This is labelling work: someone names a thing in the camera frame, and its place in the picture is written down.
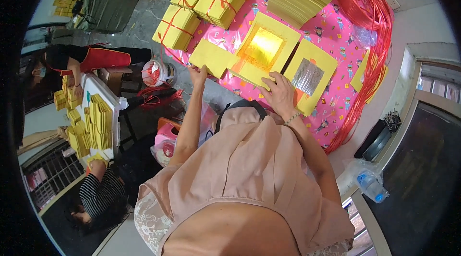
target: white bucket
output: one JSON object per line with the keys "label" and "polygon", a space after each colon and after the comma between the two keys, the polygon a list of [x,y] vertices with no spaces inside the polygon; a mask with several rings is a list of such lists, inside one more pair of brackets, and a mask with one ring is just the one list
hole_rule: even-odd
{"label": "white bucket", "polygon": [[[151,74],[157,71],[157,69],[159,72],[158,80],[154,83]],[[165,82],[171,84],[173,82],[174,73],[174,67],[169,63],[160,63],[156,60],[151,60],[142,68],[142,80],[150,87],[160,86]]]}

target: pink tablecloth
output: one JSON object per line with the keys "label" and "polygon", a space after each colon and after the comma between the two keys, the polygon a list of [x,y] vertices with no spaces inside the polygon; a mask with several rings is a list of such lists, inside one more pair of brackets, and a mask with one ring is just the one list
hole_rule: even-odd
{"label": "pink tablecloth", "polygon": [[[206,21],[200,23],[194,33],[187,51],[170,50],[176,57],[188,65],[188,59],[200,39],[205,38],[217,46],[235,53],[242,44],[246,33],[250,29],[256,13],[265,13],[268,16],[291,27],[280,17],[266,11],[267,0],[246,0],[228,30],[212,25]],[[359,49],[352,37],[352,23],[341,13],[337,1],[333,0],[323,11],[309,20],[301,30],[302,37],[319,46],[337,59],[338,67],[331,78],[330,84],[320,98],[317,108],[311,115],[305,115],[304,123],[317,138],[323,147],[328,147],[332,138],[342,126],[344,118],[349,113],[349,107],[354,103],[357,92],[350,85],[350,81],[357,71],[365,51]],[[250,83],[233,76],[229,71],[222,79],[216,82],[241,97],[257,99],[264,107],[268,104],[259,92],[259,89]]]}

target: woman's hand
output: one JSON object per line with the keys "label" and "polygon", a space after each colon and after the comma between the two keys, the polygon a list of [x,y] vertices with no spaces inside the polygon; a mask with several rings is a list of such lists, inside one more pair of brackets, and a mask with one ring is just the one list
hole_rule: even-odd
{"label": "woman's hand", "polygon": [[269,72],[269,76],[275,79],[262,77],[261,80],[270,88],[270,93],[266,88],[259,86],[261,94],[266,98],[268,104],[274,109],[275,113],[279,114],[284,121],[288,121],[298,111],[295,109],[293,99],[295,90],[291,82],[279,72]]}
{"label": "woman's hand", "polygon": [[196,66],[190,66],[187,68],[190,73],[190,80],[192,81],[192,85],[194,88],[205,88],[205,80],[206,80],[206,65],[204,65],[201,69]]}
{"label": "woman's hand", "polygon": [[84,90],[82,88],[82,85],[74,86],[74,96],[78,98],[81,98],[84,96]]}

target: beaded bracelet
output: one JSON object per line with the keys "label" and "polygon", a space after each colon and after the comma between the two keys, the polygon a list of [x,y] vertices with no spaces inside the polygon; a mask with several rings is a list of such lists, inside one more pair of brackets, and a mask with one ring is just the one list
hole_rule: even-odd
{"label": "beaded bracelet", "polygon": [[295,115],[293,115],[288,121],[286,121],[284,123],[284,125],[288,125],[291,121],[293,121],[293,119],[295,119],[296,117],[298,117],[299,115],[301,115],[301,112],[298,112],[296,113]]}

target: striped shirt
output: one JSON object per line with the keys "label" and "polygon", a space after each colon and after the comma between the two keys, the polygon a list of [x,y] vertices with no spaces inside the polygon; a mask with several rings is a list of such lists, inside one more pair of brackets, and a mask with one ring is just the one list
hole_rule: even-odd
{"label": "striped shirt", "polygon": [[80,187],[79,195],[85,211],[91,218],[95,218],[103,213],[116,198],[126,194],[123,184],[112,170],[107,168],[101,182],[93,174],[88,174]]}

